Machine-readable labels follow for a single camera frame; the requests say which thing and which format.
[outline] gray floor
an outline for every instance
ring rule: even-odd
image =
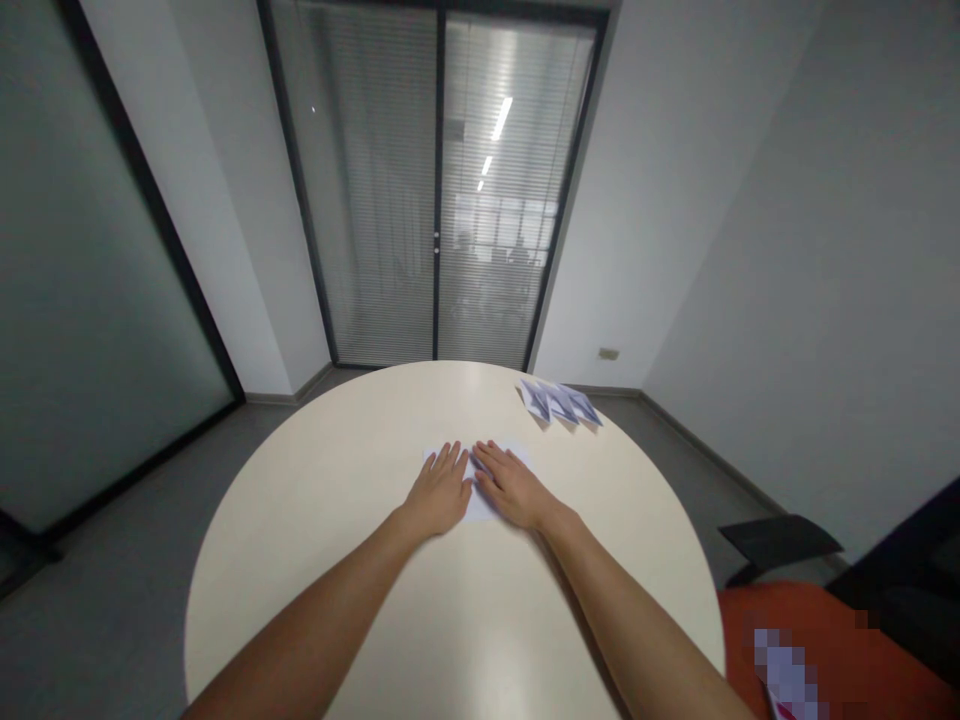
[[[357,375],[335,370],[306,398]],[[719,585],[742,559],[716,531],[763,506],[645,405],[594,402],[671,484]],[[183,621],[206,528],[237,471],[295,408],[246,405],[64,543],[63,562],[0,604],[0,717],[175,718],[183,711]],[[824,582],[822,563],[781,576]]]

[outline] table top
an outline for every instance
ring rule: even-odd
[[[320,396],[237,475],[207,531],[187,606],[193,700],[301,590],[403,502],[425,448],[494,439],[532,468],[724,672],[713,580],[686,513],[609,419],[541,427],[513,370],[400,365]],[[546,560],[500,520],[461,523],[401,573],[328,717],[616,718]]]

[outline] orange cushion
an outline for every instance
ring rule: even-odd
[[[770,708],[753,664],[756,628],[791,631],[780,645],[804,648],[807,682],[830,703],[831,720],[960,717],[949,685],[823,588],[777,582],[719,596],[727,680],[758,718]]]

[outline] paper sheet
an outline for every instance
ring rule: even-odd
[[[527,453],[525,448],[517,445],[516,443],[510,442],[502,443],[497,441],[497,445],[499,445],[504,451],[512,450],[513,454],[520,458],[524,465],[529,467],[531,470],[533,469],[530,466],[530,455]],[[500,513],[498,513],[490,501],[487,500],[486,496],[483,494],[483,491],[480,489],[480,486],[475,482],[477,470],[479,469],[486,472],[486,468],[483,466],[483,463],[474,457],[472,448],[473,445],[471,444],[468,448],[470,450],[470,459],[467,461],[467,469],[463,473],[463,481],[473,483],[473,495],[470,496],[470,503],[467,505],[467,513],[463,516],[462,522],[493,520],[494,518],[500,517]],[[427,448],[423,451],[424,461],[430,457],[431,453],[437,453],[437,455],[439,455],[442,449],[442,446],[438,448]]]
[[[525,378],[520,378],[520,384],[517,387],[520,388],[523,404],[530,414],[545,423],[552,423],[553,415],[550,413],[550,400],[546,391]]]
[[[557,383],[557,388],[559,388],[561,392],[570,398],[570,402],[573,404],[573,410],[577,414],[578,418],[581,420],[586,420],[592,425],[603,425],[603,421],[600,419],[600,415],[597,414],[596,409],[593,407],[593,403],[590,402],[590,398],[588,398],[579,390],[568,388],[566,385],[561,385],[560,383]]]
[[[540,388],[547,394],[547,398],[550,402],[550,414],[556,415],[557,417],[563,418],[571,425],[579,425],[580,420],[577,419],[576,410],[573,408],[573,403],[570,402],[570,396],[559,388],[555,388],[553,385],[548,385],[545,382],[539,383]]]

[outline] fluorescent light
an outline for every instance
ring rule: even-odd
[[[507,113],[510,112],[511,105],[513,105],[513,98],[503,99],[503,105],[500,106],[500,116],[497,118],[497,124],[493,128],[494,140],[500,139],[500,133],[503,132],[503,124],[507,121]]]

